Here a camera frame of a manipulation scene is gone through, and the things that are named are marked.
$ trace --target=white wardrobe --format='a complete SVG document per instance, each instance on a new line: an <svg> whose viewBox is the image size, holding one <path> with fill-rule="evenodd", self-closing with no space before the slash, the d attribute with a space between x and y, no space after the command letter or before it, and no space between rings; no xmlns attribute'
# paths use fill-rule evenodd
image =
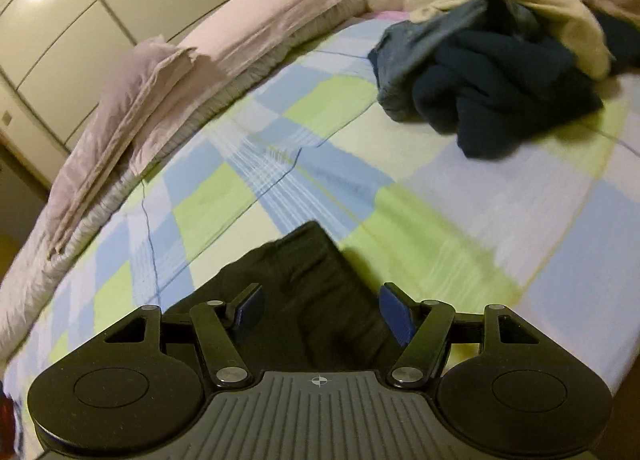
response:
<svg viewBox="0 0 640 460"><path fill-rule="evenodd" d="M178 42L227 0L0 0L0 138L52 182L114 63L137 42Z"/></svg>

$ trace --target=pile of clothes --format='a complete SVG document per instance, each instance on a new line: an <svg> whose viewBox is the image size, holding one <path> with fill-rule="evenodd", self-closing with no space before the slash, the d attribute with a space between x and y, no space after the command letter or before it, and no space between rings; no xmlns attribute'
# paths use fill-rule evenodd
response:
<svg viewBox="0 0 640 460"><path fill-rule="evenodd" d="M595 83L640 64L640 0L435 0L369 59L393 120L499 158L602 107Z"/></svg>

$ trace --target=bed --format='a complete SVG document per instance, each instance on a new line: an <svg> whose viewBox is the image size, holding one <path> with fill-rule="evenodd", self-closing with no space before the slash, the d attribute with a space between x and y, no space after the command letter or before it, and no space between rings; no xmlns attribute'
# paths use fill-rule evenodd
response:
<svg viewBox="0 0 640 460"><path fill-rule="evenodd" d="M376 103L379 14L291 53L148 173L66 274L9 362L25 458L33 379L135 307L162 309L250 249L318 220L373 288L459 312L514 309L615 391L638 353L640 78L496 162ZM461 360L466 349L456 350Z"/></svg>

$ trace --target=black fabric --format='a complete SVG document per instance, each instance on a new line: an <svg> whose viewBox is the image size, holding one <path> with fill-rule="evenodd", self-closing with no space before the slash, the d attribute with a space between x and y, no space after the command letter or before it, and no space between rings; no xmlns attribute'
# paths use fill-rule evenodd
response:
<svg viewBox="0 0 640 460"><path fill-rule="evenodd" d="M611 73L619 74L628 68L640 66L640 30L628 21L619 20L594 11L607 40L607 48L613 56Z"/></svg>
<svg viewBox="0 0 640 460"><path fill-rule="evenodd" d="M266 294L263 318L238 351L261 371L386 371L401 349L378 301L316 222L251 250L167 313L232 300L251 283Z"/></svg>
<svg viewBox="0 0 640 460"><path fill-rule="evenodd" d="M522 140L602 107L575 56L551 37L463 30L437 47L412 87L418 113L458 132L466 156L497 158Z"/></svg>
<svg viewBox="0 0 640 460"><path fill-rule="evenodd" d="M393 120L417 116L411 83L437 46L466 28L482 28L529 39L543 33L539 19L513 0L469 0L424 23L401 21L388 27L369 53L378 83L378 102Z"/></svg>

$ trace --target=ribbed gray plate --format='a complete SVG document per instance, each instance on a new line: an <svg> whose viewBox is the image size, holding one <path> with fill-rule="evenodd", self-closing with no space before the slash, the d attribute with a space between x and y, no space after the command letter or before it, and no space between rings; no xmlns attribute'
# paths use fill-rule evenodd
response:
<svg viewBox="0 0 640 460"><path fill-rule="evenodd" d="M62 460L55 453L46 460ZM215 396L200 420L145 460L489 460L452 436L417 393L372 372L268 372ZM576 459L587 460L591 456Z"/></svg>

